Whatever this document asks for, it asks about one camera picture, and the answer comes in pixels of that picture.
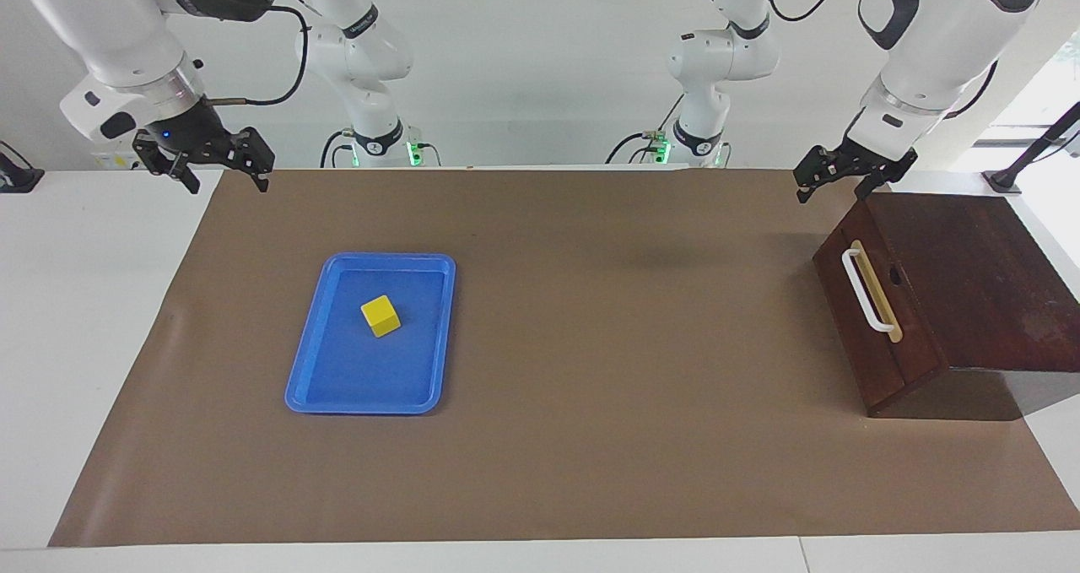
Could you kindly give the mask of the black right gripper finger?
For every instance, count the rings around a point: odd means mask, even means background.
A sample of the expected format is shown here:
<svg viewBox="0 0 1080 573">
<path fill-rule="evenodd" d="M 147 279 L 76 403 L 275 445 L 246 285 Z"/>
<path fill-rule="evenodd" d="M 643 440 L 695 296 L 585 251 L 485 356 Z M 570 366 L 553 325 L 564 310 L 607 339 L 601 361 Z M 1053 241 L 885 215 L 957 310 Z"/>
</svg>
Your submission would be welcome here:
<svg viewBox="0 0 1080 573">
<path fill-rule="evenodd" d="M 261 193 L 266 193 L 273 173 L 275 153 L 254 127 L 244 127 L 229 136 L 226 165 L 246 174 Z"/>
<path fill-rule="evenodd" d="M 132 150 L 138 155 L 143 168 L 152 176 L 167 176 L 171 180 L 181 183 L 192 195 L 199 192 L 201 183 L 189 168 L 188 154 L 166 155 L 151 133 L 135 133 Z"/>
</svg>

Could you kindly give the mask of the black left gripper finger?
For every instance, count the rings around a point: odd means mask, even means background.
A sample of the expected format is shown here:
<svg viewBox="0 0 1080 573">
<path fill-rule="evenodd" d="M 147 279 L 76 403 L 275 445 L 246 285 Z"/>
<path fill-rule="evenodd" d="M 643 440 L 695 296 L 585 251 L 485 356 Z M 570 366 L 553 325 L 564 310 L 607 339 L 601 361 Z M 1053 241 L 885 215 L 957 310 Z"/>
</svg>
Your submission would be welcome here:
<svg viewBox="0 0 1080 573">
<path fill-rule="evenodd" d="M 917 150 L 908 149 L 907 153 L 897 161 L 887 160 L 881 165 L 867 168 L 861 183 L 854 188 L 856 199 L 865 200 L 885 185 L 899 183 L 917 160 Z"/>
<path fill-rule="evenodd" d="M 816 190 L 836 183 L 845 177 L 843 154 L 816 145 L 807 151 L 802 161 L 795 166 L 796 197 L 806 204 Z"/>
</svg>

